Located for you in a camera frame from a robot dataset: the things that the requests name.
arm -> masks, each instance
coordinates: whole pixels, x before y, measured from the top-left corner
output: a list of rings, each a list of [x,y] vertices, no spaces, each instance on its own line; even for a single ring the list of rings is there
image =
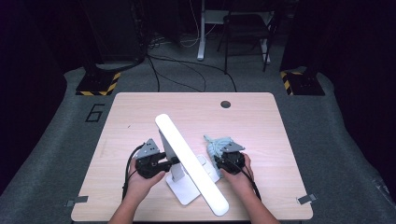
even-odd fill
[[[250,173],[252,179],[254,179],[253,171],[250,167],[250,157],[245,153],[242,154],[245,157],[244,171],[246,173]],[[231,175],[223,169],[220,169],[220,171],[224,178],[230,182],[233,191],[247,209],[247,213],[252,224],[279,223],[279,221],[277,221],[271,212],[265,207],[262,201],[260,201],[256,196],[253,187],[246,176],[242,173]]]
[[[136,159],[131,160],[131,169],[129,175],[135,171]],[[124,200],[121,202],[119,208],[117,208],[113,217],[108,223],[132,223],[134,220],[134,213],[137,206],[146,198],[149,194],[150,189],[160,182],[165,176],[165,172],[162,171],[150,179],[146,179],[141,176],[138,172],[131,175],[128,181],[128,190],[126,192]]]

yellow and black tape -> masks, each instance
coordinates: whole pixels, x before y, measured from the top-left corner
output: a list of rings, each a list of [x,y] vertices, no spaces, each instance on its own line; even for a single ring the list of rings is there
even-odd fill
[[[113,77],[113,80],[111,81],[111,84],[108,87],[107,91],[76,91],[76,95],[86,95],[86,96],[110,95],[116,88],[116,85],[117,85],[117,82],[119,81],[120,76],[121,76],[121,73],[117,73]]]
[[[300,72],[292,72],[294,75],[302,75]],[[280,76],[282,77],[283,84],[285,85],[286,92],[288,95],[293,95],[293,90],[291,89],[291,85],[288,80],[288,73],[285,71],[280,72]]]

black curtain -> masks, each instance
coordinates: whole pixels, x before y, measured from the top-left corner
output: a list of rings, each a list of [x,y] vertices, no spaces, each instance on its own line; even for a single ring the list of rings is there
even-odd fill
[[[2,193],[50,124],[66,81],[27,6],[21,0],[5,0],[0,10]]]
[[[280,66],[281,71],[310,66],[320,56],[319,72],[334,85],[346,129],[381,174],[394,201],[395,8],[390,0],[301,0]],[[329,32],[334,16],[341,18],[339,29]],[[334,41],[320,52],[324,37]]]

desk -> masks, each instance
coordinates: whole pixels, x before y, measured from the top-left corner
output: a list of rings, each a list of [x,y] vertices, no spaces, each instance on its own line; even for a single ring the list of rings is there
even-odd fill
[[[229,101],[231,107],[220,106]],[[276,101],[271,93],[119,93],[114,100],[93,154],[76,203],[75,221],[110,220],[121,202],[126,162],[131,152],[149,138],[163,151],[155,118],[168,114],[195,155],[206,153],[204,134],[230,136],[246,148],[252,160],[256,184],[263,203],[278,219],[303,220],[313,216],[309,203],[296,198],[306,195]],[[202,196],[183,206],[165,178],[154,186],[139,205],[136,221],[248,220],[248,214],[224,179],[217,186],[230,210],[216,217]]]
[[[198,55],[197,55],[197,60],[198,61],[203,61],[205,57],[205,42],[206,42],[206,36],[205,36],[205,25],[206,24],[223,24],[223,17],[228,14],[228,11],[225,10],[206,10],[205,8],[205,0],[201,0],[201,31],[200,31],[200,42],[199,42],[199,48],[198,48]],[[269,21],[269,16],[268,14],[264,13],[262,15],[264,17],[265,21]],[[267,51],[267,40],[263,40],[261,43],[262,47],[262,52]],[[271,59],[268,56],[267,63],[270,63]]]

printed number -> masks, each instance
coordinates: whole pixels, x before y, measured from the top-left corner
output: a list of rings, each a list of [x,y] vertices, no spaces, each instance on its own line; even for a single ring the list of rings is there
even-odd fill
[[[85,122],[98,122],[100,117],[102,116],[103,111],[102,110],[94,110],[97,106],[104,106],[102,104],[98,105],[95,104],[91,108],[90,114],[88,114],[88,117],[85,119]]]

